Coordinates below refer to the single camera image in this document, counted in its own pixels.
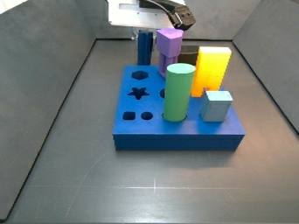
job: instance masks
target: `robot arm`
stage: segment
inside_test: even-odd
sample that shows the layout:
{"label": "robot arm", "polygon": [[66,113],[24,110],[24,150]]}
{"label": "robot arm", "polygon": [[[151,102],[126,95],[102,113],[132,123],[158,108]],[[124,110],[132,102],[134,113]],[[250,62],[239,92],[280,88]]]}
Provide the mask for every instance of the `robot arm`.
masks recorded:
{"label": "robot arm", "polygon": [[112,25],[187,31],[195,24],[183,0],[108,0],[108,22]]}

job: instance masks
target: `hole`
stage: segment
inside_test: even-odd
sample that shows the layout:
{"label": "hole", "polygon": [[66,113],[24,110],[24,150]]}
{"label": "hole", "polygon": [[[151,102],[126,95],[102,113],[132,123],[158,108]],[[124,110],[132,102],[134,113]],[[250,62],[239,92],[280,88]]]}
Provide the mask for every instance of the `hole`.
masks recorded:
{"label": "hole", "polygon": [[160,96],[164,98],[164,88],[160,91]]}
{"label": "hole", "polygon": [[151,112],[144,112],[142,118],[148,121],[154,118],[154,114]]}
{"label": "hole", "polygon": [[144,80],[146,78],[148,78],[148,73],[144,72],[144,71],[132,72],[132,78],[139,80],[139,81]]}
{"label": "hole", "polygon": [[140,100],[143,98],[143,96],[150,95],[150,94],[146,92],[146,87],[142,87],[142,88],[132,87],[132,92],[127,95],[134,95],[135,98],[138,100]]}
{"label": "hole", "polygon": [[123,114],[123,119],[126,121],[134,121],[136,119],[136,112],[126,112]]}

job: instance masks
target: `green cylinder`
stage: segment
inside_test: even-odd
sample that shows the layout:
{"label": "green cylinder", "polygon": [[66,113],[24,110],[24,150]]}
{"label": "green cylinder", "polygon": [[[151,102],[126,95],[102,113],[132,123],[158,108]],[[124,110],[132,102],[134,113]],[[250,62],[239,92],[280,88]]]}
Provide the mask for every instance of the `green cylinder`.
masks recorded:
{"label": "green cylinder", "polygon": [[194,71],[195,66],[184,63],[167,67],[163,118],[170,122],[180,122],[187,116]]}

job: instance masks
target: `white robot part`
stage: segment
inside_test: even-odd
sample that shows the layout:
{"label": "white robot part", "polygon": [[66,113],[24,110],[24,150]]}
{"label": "white robot part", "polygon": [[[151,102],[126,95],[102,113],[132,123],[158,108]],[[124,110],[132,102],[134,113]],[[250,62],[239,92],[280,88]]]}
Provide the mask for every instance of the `white robot part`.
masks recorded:
{"label": "white robot part", "polygon": [[108,0],[108,22],[112,25],[139,28],[172,28],[170,18],[162,10],[139,8],[138,0]]}

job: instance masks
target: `circular hole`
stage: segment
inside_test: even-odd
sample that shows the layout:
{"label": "circular hole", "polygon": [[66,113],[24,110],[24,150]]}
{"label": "circular hole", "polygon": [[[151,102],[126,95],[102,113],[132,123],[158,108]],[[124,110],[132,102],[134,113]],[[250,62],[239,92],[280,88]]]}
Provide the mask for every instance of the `circular hole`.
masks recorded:
{"label": "circular hole", "polygon": [[151,112],[144,112],[142,118],[148,121],[154,118],[154,114]]}
{"label": "circular hole", "polygon": [[160,96],[164,98],[164,88],[160,91]]}

